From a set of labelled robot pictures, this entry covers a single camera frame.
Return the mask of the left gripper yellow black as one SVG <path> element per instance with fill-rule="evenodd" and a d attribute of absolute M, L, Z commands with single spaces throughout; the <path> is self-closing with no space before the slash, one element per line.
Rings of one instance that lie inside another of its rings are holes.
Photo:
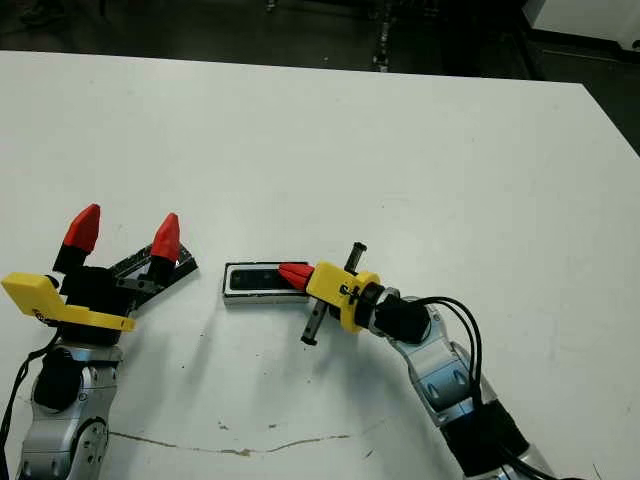
<path fill-rule="evenodd" d="M 52 270 L 67 274 L 81 267 L 95 248 L 101 209 L 92 203 L 71 222 Z M 46 275 L 13 272 L 1 280 L 21 313 L 57 328 L 62 334 L 89 335 L 93 343 L 135 329 L 131 313 L 167 286 L 180 253 L 178 215 L 169 213 L 156 231 L 147 275 L 126 278 L 105 268 L 82 267 L 61 285 Z"/>

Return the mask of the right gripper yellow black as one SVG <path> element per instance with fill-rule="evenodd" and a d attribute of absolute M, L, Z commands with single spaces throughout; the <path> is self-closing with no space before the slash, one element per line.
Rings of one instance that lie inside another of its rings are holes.
<path fill-rule="evenodd" d="M 367 247 L 355 242 L 344 268 L 329 262 L 319 262 L 315 268 L 307 263 L 281 263 L 278 271 L 293 288 L 316 299 L 301 341 L 316 345 L 317 331 L 327 313 L 338 311 L 343 330 L 356 334 L 369 325 L 369 315 L 384 291 L 376 273 L 356 267 Z"/>

